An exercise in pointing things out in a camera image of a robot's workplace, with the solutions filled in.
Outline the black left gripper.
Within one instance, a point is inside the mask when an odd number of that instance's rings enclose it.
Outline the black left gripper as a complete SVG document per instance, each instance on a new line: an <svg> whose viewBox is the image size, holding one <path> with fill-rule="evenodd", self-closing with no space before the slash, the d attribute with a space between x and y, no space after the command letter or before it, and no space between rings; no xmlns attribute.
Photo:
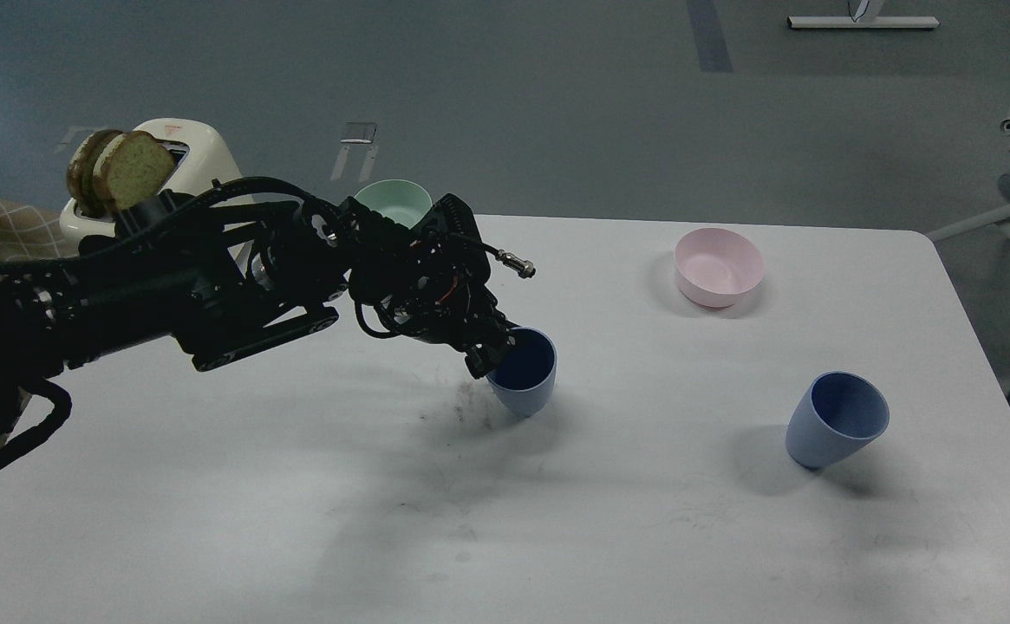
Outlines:
<svg viewBox="0 0 1010 624"><path fill-rule="evenodd" d="M354 217L354 265L349 294L371 308L385 336L465 348L466 371L484 379L519 343L519 325L498 309L488 288L496 261L531 279L536 266L481 237L470 205L448 193L434 201L413 226L346 198Z"/></svg>

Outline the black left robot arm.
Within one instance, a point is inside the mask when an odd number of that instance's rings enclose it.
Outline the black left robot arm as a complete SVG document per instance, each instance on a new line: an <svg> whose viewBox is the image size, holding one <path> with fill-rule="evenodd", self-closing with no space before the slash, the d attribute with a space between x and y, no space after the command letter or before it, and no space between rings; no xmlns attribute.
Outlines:
<svg viewBox="0 0 1010 624"><path fill-rule="evenodd" d="M519 341L487 287L492 261L535 276L452 194L405 226L267 177L164 190L80 256L0 263L0 471L71 415L64 371L163 336L215 370L329 328L342 295L366 335L449 345L484 378Z"/></svg>

